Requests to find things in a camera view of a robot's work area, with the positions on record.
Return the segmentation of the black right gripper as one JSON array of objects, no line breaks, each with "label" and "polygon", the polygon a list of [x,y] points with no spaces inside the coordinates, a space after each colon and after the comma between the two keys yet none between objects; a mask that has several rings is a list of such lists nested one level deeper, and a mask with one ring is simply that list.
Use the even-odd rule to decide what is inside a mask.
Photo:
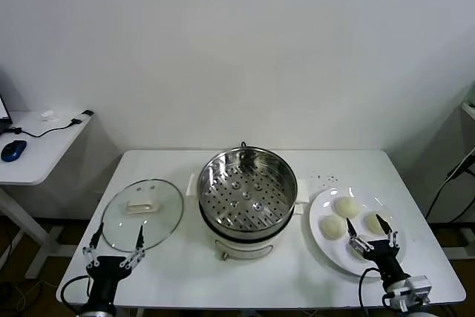
[{"label": "black right gripper", "polygon": [[383,285],[390,286],[404,280],[404,271],[396,258],[400,250],[397,241],[398,232],[393,231],[390,224],[379,214],[376,215],[376,218],[387,238],[368,243],[357,235],[355,227],[348,218],[347,228],[350,236],[350,246],[360,255],[365,253],[365,259],[376,264]]}]

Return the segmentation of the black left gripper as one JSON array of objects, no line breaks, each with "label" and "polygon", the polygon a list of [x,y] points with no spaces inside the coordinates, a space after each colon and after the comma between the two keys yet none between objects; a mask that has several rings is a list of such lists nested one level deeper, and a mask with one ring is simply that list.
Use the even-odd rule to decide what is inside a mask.
[{"label": "black left gripper", "polygon": [[88,301],[90,303],[113,303],[118,284],[127,278],[145,257],[143,226],[137,236],[135,250],[127,257],[99,256],[96,253],[99,240],[102,236],[103,223],[101,223],[88,246],[82,248],[86,262],[86,271],[93,280]]}]

